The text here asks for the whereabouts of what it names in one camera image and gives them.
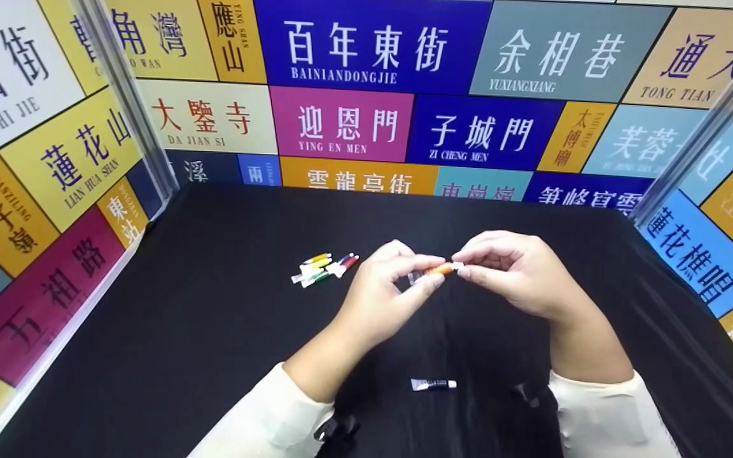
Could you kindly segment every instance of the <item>pink sign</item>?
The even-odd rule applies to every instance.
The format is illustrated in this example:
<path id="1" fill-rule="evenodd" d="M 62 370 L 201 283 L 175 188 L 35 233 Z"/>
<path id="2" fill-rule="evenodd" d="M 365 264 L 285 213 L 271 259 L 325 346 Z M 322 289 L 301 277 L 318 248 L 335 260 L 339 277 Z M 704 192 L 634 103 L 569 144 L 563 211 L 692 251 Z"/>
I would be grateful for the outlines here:
<path id="1" fill-rule="evenodd" d="M 411 94 L 270 87 L 281 156 L 404 162 Z"/>
<path id="2" fill-rule="evenodd" d="M 93 205 L 0 294 L 0 378 L 21 381 L 122 254 Z"/>

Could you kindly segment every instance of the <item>hand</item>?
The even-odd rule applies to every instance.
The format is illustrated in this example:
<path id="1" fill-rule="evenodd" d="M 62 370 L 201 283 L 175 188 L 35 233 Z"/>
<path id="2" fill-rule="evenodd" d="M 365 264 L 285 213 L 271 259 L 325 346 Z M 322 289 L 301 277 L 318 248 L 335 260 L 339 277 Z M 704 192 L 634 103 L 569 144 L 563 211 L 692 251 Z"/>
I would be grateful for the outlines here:
<path id="1" fill-rule="evenodd" d="M 539 237 L 486 231 L 452 257 L 457 273 L 494 291 L 531 315 L 556 319 L 574 304 L 589 302 L 552 249 Z"/>
<path id="2" fill-rule="evenodd" d="M 344 304 L 329 328 L 356 349 L 364 353 L 372 350 L 395 335 L 445 277 L 426 275 L 403 293 L 394 282 L 413 270 L 442 263 L 444 258 L 415 254 L 398 240 L 384 244 L 358 267 Z"/>

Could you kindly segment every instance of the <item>black tablecloth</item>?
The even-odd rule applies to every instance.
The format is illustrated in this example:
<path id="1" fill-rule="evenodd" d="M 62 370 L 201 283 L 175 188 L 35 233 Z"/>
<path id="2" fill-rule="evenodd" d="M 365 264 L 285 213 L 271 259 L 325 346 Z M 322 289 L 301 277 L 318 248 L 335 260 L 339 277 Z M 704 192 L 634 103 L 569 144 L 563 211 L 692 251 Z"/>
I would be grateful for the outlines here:
<path id="1" fill-rule="evenodd" d="M 0 435 L 0 456 L 183 458 L 337 311 L 353 274 L 302 290 L 317 253 L 398 238 L 448 257 L 472 235 L 540 235 L 613 323 L 684 456 L 733 456 L 733 345 L 617 211 L 287 188 L 186 189 Z M 348 456 L 561 456 L 547 327 L 449 277 L 346 382 Z M 410 378 L 453 391 L 413 393 Z"/>

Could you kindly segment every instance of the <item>person's left hand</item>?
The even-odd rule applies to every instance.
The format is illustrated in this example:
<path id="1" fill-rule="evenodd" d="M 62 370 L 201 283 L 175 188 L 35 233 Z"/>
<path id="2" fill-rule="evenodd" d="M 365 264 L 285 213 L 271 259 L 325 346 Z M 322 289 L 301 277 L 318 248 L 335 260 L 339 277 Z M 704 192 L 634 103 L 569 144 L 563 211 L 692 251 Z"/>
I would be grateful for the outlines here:
<path id="1" fill-rule="evenodd" d="M 379 247 L 355 273 L 344 304 L 330 328 L 361 352 L 389 339 L 443 284 L 442 274 L 426 275 L 401 293 L 394 282 L 414 270 L 445 263 L 439 256 L 415 254 L 398 240 Z"/>

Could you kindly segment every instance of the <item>white sleeve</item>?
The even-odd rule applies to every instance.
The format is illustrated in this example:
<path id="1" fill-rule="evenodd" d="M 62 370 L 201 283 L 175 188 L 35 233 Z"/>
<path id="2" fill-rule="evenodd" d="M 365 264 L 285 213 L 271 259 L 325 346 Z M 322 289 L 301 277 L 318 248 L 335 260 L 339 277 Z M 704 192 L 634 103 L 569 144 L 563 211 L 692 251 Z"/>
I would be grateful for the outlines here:
<path id="1" fill-rule="evenodd" d="M 279 363 L 188 458 L 313 458 L 322 446 L 313 434 L 332 411 L 332 404 L 308 398 Z"/>
<path id="2" fill-rule="evenodd" d="M 639 373 L 615 385 L 550 372 L 565 458 L 680 458 Z"/>

